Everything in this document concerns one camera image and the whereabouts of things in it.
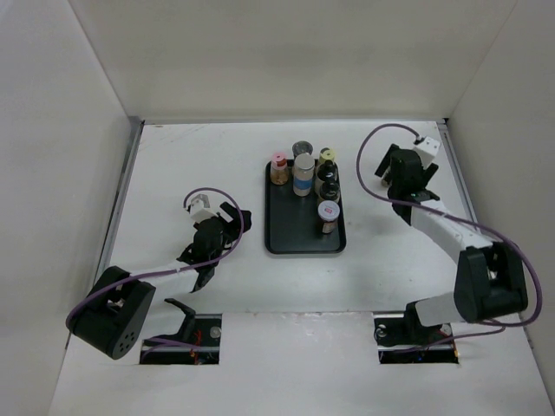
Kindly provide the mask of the black knob cap bottle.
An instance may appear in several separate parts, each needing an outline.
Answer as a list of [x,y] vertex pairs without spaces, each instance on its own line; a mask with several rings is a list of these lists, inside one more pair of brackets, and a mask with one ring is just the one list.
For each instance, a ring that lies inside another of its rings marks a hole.
[[338,202],[341,197],[340,185],[335,180],[326,180],[322,183],[318,196],[318,203],[323,201]]

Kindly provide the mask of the black cap spice bottle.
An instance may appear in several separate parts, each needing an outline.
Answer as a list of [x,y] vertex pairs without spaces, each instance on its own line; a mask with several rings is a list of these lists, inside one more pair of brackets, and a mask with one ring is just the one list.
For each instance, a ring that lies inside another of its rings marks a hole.
[[324,161],[317,169],[317,179],[320,182],[336,181],[337,180],[337,166],[331,160]]

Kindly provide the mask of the pink cap spice bottle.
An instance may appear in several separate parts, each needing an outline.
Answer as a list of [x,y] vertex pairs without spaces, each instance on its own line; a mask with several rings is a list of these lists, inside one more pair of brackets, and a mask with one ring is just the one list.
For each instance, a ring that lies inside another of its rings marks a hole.
[[289,180],[289,167],[286,154],[276,152],[271,157],[270,180],[274,185],[285,185]]

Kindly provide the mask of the silver lid blue label jar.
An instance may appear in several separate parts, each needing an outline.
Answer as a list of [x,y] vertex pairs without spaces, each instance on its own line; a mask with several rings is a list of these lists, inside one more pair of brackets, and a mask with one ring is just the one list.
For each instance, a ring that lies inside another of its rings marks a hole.
[[298,197],[310,194],[313,185],[315,160],[308,153],[299,154],[293,165],[293,191]]

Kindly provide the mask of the yellow cap spice bottle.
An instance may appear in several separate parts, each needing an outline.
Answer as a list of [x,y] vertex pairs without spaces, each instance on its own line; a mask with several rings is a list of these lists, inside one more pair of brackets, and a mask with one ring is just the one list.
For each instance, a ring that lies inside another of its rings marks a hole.
[[320,151],[318,162],[320,164],[323,164],[327,161],[334,163],[335,159],[336,159],[336,152],[333,149],[326,147]]

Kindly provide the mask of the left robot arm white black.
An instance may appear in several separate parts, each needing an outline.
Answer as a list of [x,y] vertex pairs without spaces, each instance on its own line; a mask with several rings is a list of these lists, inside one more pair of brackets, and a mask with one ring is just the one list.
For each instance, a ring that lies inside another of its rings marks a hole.
[[224,202],[213,211],[205,194],[186,207],[195,233],[177,259],[157,270],[132,272],[110,266],[81,304],[66,318],[69,332],[113,360],[123,357],[137,342],[152,302],[170,297],[174,289],[194,293],[214,277],[220,258],[251,228],[251,212]]

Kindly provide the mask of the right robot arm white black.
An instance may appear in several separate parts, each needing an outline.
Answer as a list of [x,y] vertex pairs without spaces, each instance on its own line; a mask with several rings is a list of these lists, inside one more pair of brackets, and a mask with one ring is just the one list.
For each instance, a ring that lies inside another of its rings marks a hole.
[[388,184],[395,213],[427,235],[456,263],[454,290],[411,302],[402,321],[411,342],[425,341],[434,326],[483,322],[528,306],[522,261],[514,249],[447,218],[447,208],[426,186],[438,166],[422,164],[415,150],[392,145],[375,171]]

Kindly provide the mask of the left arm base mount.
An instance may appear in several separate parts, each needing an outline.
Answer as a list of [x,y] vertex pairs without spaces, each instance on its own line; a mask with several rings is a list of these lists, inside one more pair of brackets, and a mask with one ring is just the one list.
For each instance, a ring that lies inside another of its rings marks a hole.
[[153,335],[142,342],[141,365],[218,365],[222,337],[222,315],[197,314],[184,303],[167,298],[179,309],[183,320],[173,334]]

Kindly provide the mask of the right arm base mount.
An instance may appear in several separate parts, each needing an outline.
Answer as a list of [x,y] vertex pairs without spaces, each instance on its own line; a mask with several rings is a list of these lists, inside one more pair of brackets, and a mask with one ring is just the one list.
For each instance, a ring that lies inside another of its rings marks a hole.
[[458,364],[449,323],[423,326],[414,309],[374,314],[374,338],[381,364]]

